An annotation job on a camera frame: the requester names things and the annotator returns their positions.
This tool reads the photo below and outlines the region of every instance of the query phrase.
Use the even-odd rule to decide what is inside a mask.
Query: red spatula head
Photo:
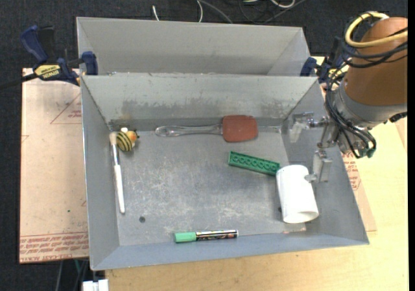
[[[255,139],[258,136],[257,121],[252,116],[225,116],[222,120],[222,135],[229,143]]]

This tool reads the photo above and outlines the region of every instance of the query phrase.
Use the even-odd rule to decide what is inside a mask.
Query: yellow bee
[[[136,131],[122,128],[117,134],[117,146],[123,152],[129,152],[136,145],[136,140],[139,138]]]

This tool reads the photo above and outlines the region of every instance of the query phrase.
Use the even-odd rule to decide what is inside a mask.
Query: white cup
[[[308,174],[303,165],[289,165],[277,171],[278,195],[286,223],[304,223],[318,217],[313,188],[304,178]]]

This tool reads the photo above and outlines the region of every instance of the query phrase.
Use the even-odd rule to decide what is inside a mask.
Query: bin floor
[[[183,231],[305,230],[303,223],[282,221],[274,176],[228,165],[231,150],[288,165],[280,133],[260,131],[242,143],[215,134],[138,134],[133,151],[120,152],[126,208],[117,215],[120,245],[171,242]]]

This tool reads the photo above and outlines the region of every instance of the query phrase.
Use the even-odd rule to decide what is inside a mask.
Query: green cap marker
[[[195,232],[178,232],[174,234],[175,242],[195,242],[196,233]]]
[[[215,230],[201,232],[177,232],[175,242],[196,242],[200,240],[232,239],[238,237],[238,230]]]

